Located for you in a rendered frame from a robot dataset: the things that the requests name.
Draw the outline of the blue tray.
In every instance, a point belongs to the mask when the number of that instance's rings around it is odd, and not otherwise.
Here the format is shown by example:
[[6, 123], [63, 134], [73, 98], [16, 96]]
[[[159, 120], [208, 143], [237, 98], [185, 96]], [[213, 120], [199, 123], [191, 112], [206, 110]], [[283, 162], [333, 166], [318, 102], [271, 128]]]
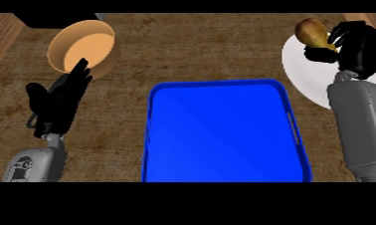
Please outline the blue tray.
[[149, 95], [143, 182], [308, 182], [311, 168], [274, 79], [157, 84]]

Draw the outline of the orange bowl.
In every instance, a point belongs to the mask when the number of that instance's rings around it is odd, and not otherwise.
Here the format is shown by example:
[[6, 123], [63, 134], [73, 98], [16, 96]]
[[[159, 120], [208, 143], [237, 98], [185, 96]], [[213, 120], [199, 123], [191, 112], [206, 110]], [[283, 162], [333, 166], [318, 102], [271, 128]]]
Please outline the orange bowl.
[[47, 50], [51, 68], [70, 73], [81, 59], [88, 61], [93, 79], [112, 70], [121, 57], [121, 42], [110, 25], [85, 20], [67, 26], [53, 38]]

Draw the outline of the black appliance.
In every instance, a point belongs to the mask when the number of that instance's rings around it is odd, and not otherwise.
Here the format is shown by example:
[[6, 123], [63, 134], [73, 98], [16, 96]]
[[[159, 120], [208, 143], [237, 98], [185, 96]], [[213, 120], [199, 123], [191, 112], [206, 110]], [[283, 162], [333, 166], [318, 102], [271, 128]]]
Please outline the black appliance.
[[76, 22], [97, 20], [94, 13], [20, 13], [13, 15], [29, 28], [37, 29], [63, 29]]

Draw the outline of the brown wooden cabinet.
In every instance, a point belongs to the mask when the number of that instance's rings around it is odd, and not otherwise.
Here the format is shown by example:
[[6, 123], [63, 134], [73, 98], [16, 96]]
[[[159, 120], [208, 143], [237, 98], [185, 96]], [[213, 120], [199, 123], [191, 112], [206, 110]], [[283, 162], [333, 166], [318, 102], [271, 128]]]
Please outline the brown wooden cabinet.
[[25, 24], [11, 13], [0, 13], [0, 60], [16, 40]]

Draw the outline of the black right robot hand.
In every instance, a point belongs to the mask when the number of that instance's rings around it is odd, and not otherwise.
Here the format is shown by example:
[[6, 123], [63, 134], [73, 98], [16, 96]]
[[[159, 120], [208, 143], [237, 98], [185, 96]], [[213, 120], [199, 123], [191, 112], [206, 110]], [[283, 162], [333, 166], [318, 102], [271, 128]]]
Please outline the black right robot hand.
[[358, 80], [367, 80], [376, 74], [376, 29], [364, 21], [340, 22], [331, 29], [327, 43], [340, 51], [305, 47], [305, 59], [337, 63], [339, 71], [349, 71]]

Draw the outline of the white plate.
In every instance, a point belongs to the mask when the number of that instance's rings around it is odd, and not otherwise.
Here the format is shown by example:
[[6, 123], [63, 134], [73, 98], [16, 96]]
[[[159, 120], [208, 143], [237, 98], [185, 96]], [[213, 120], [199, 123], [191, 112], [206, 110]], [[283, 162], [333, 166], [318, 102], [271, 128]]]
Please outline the white plate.
[[323, 108], [330, 109], [327, 86], [339, 72], [336, 63], [311, 62], [303, 57], [305, 45], [292, 35], [281, 48], [281, 66], [286, 76], [303, 96]]

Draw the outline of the brown yellow pear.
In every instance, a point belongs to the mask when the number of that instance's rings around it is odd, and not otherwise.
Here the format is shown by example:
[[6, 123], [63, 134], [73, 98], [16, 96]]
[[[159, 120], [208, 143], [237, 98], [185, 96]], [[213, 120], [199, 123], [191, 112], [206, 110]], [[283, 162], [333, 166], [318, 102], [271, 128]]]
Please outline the brown yellow pear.
[[334, 45], [327, 43], [328, 35], [326, 26], [315, 18], [308, 18], [296, 24], [295, 37], [309, 48], [327, 48], [336, 51]]

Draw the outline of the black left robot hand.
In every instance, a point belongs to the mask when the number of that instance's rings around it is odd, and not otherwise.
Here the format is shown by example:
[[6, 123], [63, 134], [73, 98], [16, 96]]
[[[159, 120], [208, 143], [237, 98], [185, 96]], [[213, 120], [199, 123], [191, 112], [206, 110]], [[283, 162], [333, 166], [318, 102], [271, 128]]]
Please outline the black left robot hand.
[[37, 115], [35, 137], [41, 137], [48, 133], [63, 135], [67, 132], [91, 79], [88, 61], [81, 59], [66, 82], [51, 93], [38, 83], [26, 85], [29, 109]]

